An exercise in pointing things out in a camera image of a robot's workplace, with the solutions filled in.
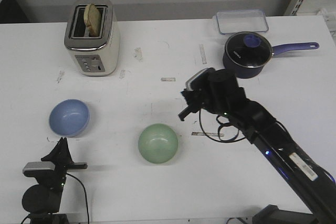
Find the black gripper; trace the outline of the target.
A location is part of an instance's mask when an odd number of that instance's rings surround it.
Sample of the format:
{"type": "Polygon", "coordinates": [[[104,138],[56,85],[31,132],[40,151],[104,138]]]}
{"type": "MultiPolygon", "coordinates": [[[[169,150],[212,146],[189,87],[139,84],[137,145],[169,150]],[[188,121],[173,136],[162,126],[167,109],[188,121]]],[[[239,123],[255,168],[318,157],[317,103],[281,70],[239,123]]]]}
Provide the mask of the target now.
{"type": "Polygon", "coordinates": [[[181,92],[181,94],[187,103],[187,107],[178,114],[178,117],[181,121],[184,121],[190,113],[197,113],[201,109],[204,109],[207,112],[214,114],[214,108],[211,104],[212,97],[210,93],[208,78],[199,90],[187,91],[185,88],[181,92]]]}
{"type": "Polygon", "coordinates": [[[55,165],[55,175],[53,183],[55,185],[64,184],[66,181],[66,173],[68,170],[81,170],[87,169],[87,163],[74,162],[68,146],[66,137],[61,137],[52,151],[45,157],[41,158],[43,162],[52,162],[55,165]],[[62,154],[62,146],[64,143],[64,154],[62,154]]]}

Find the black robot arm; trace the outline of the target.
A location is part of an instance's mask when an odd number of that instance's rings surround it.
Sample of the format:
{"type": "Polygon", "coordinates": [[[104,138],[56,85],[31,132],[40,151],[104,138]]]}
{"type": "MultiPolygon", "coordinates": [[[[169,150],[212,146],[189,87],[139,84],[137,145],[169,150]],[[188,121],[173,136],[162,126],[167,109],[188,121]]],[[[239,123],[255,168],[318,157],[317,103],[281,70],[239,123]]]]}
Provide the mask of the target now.
{"type": "Polygon", "coordinates": [[[22,207],[28,212],[24,220],[29,219],[30,223],[69,223],[67,215],[59,213],[66,177],[69,176],[83,188],[89,223],[86,188],[79,178],[68,173],[69,170],[86,168],[87,163],[75,163],[72,160],[66,137],[61,137],[52,151],[40,161],[28,162],[23,168],[23,175],[35,178],[37,184],[23,194],[22,207]]]}
{"type": "Polygon", "coordinates": [[[205,68],[193,75],[181,92],[187,108],[181,121],[202,109],[223,116],[251,144],[294,190],[311,211],[309,214],[280,210],[268,205],[252,217],[253,223],[335,223],[335,181],[292,139],[287,129],[261,104],[246,98],[235,72],[205,68]]]}

